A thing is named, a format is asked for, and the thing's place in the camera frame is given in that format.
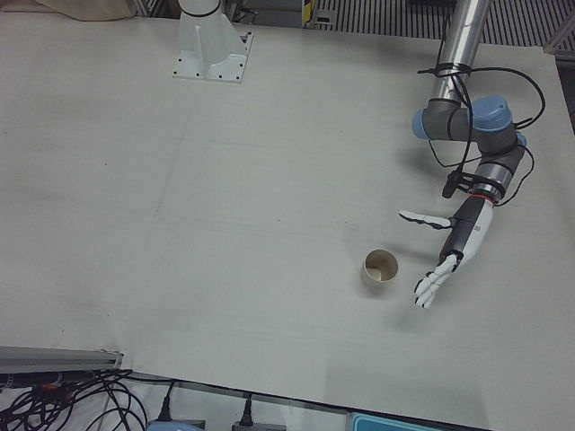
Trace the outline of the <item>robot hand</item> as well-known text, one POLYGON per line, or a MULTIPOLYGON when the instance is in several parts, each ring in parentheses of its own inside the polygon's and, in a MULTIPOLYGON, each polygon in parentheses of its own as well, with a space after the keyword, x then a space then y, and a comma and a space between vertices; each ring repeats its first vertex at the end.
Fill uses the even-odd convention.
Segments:
POLYGON ((428 309, 439 288, 474 258, 490 228, 493 208, 494 204, 486 197, 471 195, 450 217, 422 215, 407 210, 398 213, 407 222, 450 231, 439 253, 437 266, 414 287, 418 306, 428 309))

